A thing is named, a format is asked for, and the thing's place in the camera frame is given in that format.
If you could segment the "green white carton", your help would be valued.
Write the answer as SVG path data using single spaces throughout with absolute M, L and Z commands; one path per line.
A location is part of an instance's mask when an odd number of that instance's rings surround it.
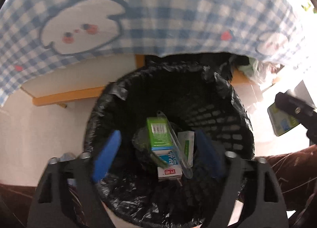
M 287 133 L 299 125 L 297 119 L 278 109 L 275 103 L 268 107 L 267 112 L 273 131 L 277 137 Z

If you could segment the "green medicine box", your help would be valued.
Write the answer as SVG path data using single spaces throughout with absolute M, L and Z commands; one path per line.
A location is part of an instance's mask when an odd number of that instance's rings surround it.
M 152 151 L 173 149 L 173 143 L 165 118 L 148 117 L 147 129 L 150 141 L 150 148 Z

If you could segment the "black trash bin with liner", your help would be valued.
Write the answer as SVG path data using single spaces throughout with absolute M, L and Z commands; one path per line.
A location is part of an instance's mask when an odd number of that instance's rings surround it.
M 254 138 L 234 88 L 213 67 L 162 63 L 105 87 L 84 149 L 116 217 L 139 227 L 194 227 L 217 208 L 224 153 L 250 160 Z

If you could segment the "white blue milk carton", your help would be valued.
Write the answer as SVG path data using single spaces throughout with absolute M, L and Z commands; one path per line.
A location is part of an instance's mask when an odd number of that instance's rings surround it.
M 182 177 L 182 168 L 172 150 L 158 150 L 153 152 L 154 161 L 158 166 L 158 180 L 172 180 Z

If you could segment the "blue checkered bear tablecloth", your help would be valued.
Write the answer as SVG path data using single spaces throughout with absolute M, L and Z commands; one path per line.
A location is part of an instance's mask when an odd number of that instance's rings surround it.
M 293 63 L 304 16 L 296 0 L 5 0 L 1 103 L 28 80 L 99 55 L 225 51 Z

